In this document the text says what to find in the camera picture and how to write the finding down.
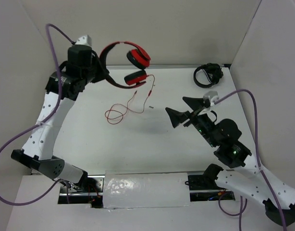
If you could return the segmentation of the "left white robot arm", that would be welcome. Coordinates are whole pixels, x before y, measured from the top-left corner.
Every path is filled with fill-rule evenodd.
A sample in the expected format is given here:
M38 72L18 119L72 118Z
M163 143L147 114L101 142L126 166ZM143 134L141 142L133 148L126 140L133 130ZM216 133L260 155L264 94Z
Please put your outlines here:
M88 188L88 173L54 156L53 148L68 112L85 86L104 74L95 51L87 45L73 45L68 59L49 77L44 103L37 119L37 128L21 149L13 150L11 158L52 179L68 181L78 192Z

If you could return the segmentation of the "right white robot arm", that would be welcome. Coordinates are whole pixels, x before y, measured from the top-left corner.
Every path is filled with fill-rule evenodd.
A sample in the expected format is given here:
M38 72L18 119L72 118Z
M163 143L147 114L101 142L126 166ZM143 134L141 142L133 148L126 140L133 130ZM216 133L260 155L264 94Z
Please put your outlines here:
M200 133L206 142L215 148L214 155L234 175L216 164L210 164L203 173L204 185L213 189L226 188L264 206L266 216L278 225L295 223L295 189L288 186L257 160L257 157L243 145L239 138L242 132L231 119L219 123L212 121L205 112L209 99L183 97L192 112L179 112L167 107L165 110L175 128L190 125Z

